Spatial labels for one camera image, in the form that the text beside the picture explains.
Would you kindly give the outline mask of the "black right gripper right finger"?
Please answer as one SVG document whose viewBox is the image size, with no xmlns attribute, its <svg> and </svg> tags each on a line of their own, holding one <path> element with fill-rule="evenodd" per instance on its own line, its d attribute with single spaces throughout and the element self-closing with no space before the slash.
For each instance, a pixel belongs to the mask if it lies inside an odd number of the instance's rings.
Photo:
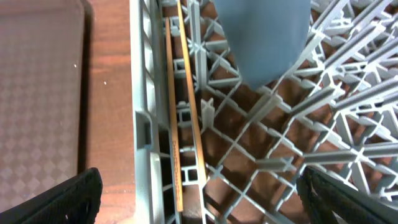
<svg viewBox="0 0 398 224">
<path fill-rule="evenodd" d="M 297 180 L 297 192 L 311 223 L 397 223 L 397 210 L 312 167 Z"/>
</svg>

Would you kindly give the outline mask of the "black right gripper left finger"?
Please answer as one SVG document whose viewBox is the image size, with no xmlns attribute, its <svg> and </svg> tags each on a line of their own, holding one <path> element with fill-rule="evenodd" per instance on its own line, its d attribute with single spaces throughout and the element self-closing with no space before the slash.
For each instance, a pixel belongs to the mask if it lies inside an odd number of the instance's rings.
<svg viewBox="0 0 398 224">
<path fill-rule="evenodd" d="M 2 212 L 1 223 L 94 223 L 102 190 L 100 172 L 92 167 Z"/>
</svg>

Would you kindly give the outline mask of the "wooden chopstick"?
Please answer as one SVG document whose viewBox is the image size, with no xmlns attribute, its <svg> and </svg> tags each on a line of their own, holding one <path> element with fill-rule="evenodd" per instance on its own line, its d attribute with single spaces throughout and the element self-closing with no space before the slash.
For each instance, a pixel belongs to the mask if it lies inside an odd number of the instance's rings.
<svg viewBox="0 0 398 224">
<path fill-rule="evenodd" d="M 201 186 L 204 186 L 207 181 L 206 167 L 205 167 L 205 160 L 203 154 L 203 145 L 201 141 L 200 126 L 198 124 L 197 106 L 196 106 L 195 92 L 194 92 L 194 85 L 192 78 L 192 69 L 190 66 L 190 57 L 188 52 L 187 37 L 185 32 L 185 23 L 182 13 L 181 0 L 177 0 L 177 10 L 178 10 L 178 21 L 180 26 L 180 39 L 182 43 L 183 60 L 184 60 L 185 74 L 187 80 L 188 100 L 191 110 L 193 137 L 197 149 L 198 181 Z"/>
<path fill-rule="evenodd" d="M 175 101 L 175 83 L 174 83 L 174 64 L 172 56 L 172 41 L 170 31 L 170 19 L 167 17 L 165 22 L 165 41 L 167 56 L 167 78 L 169 91 L 169 115 L 170 128 L 172 134 L 172 156 L 174 162 L 174 184 L 175 184 L 175 205 L 178 212 L 183 211 L 183 191 L 182 191 L 182 174 L 180 165 L 180 151 L 178 143 L 178 124 L 177 109 Z"/>
</svg>

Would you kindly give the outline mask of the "dark blue plate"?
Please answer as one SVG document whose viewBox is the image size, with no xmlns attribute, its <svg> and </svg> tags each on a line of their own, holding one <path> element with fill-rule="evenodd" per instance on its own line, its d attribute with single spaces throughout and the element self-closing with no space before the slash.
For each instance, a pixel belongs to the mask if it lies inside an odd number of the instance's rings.
<svg viewBox="0 0 398 224">
<path fill-rule="evenodd" d="M 310 26 L 310 0 L 215 0 L 243 82 L 255 90 L 298 60 Z"/>
</svg>

